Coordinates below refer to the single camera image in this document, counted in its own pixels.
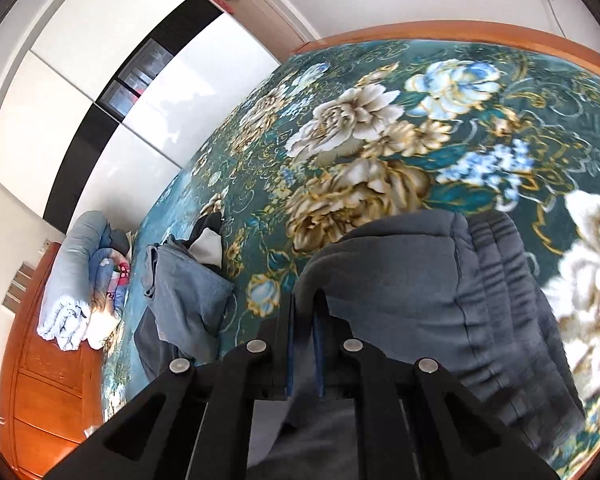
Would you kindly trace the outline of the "grey sweatpants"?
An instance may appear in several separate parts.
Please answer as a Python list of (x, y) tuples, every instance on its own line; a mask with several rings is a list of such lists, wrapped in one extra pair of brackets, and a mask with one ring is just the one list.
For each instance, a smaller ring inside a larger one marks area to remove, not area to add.
[(430, 358), (545, 460), (583, 422), (557, 323), (513, 221), (430, 210), (361, 226), (312, 257), (294, 286), (298, 389), (251, 479), (358, 478), (352, 401), (317, 391), (313, 295), (355, 338), (412, 364)]

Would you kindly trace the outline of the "dark charcoal fleece garment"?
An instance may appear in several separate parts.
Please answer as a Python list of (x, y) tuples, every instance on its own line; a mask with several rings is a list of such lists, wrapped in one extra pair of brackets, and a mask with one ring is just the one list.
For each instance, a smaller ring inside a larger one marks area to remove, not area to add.
[(146, 247), (140, 284), (146, 309), (134, 333), (148, 380), (175, 359), (208, 364), (218, 358), (218, 333), (234, 284), (222, 275), (222, 214), (200, 217), (187, 240), (168, 236)]

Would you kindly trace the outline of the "light blue-grey garment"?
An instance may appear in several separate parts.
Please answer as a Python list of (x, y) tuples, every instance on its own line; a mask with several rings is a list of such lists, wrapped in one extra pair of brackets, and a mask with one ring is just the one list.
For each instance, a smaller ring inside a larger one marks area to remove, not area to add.
[(219, 354), (218, 333), (234, 292), (221, 263), (221, 237), (209, 228), (193, 243), (170, 236), (146, 247), (140, 282), (158, 339), (200, 364)]

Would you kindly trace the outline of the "orange wooden headboard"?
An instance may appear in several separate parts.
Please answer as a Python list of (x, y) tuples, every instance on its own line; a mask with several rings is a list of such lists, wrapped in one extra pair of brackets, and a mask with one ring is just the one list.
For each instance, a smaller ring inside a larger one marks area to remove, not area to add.
[(48, 246), (6, 342), (0, 376), (0, 451), (21, 479), (41, 479), (102, 424), (102, 352), (62, 351), (38, 336), (43, 292), (60, 245)]

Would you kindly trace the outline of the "light blue folded quilt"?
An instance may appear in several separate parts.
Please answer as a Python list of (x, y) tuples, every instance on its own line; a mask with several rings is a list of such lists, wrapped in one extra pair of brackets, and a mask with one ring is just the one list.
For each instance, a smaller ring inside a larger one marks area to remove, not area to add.
[(91, 321), (96, 269), (112, 254), (110, 224), (98, 210), (84, 212), (61, 243), (50, 271), (36, 333), (56, 341), (61, 351), (76, 351)]

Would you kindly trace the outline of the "teal floral bed cover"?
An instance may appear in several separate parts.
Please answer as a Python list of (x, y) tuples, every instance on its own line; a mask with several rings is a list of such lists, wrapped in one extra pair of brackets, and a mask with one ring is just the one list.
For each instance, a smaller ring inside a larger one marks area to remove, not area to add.
[(222, 214), (230, 350), (279, 311), (314, 252), (417, 207), (515, 222), (584, 407), (550, 464), (580, 478), (600, 452), (600, 68), (499, 44), (340, 44), (294, 56), (254, 89), (140, 224), (102, 414), (146, 386), (133, 335), (148, 245)]

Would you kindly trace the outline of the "white black wardrobe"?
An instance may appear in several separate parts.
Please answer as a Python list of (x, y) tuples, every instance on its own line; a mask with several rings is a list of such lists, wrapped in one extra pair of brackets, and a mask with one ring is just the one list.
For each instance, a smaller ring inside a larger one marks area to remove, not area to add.
[(212, 0), (0, 0), (0, 185), (134, 228), (277, 65)]

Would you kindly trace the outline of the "wooden bed frame edge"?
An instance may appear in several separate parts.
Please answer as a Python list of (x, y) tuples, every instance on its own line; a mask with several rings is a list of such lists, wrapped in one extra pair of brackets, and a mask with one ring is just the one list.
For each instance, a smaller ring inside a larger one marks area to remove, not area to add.
[(437, 20), (379, 25), (317, 39), (302, 44), (292, 54), (306, 53), (340, 44), (372, 40), (427, 39), (481, 42), (557, 56), (600, 76), (600, 53), (548, 32), (511, 24)]

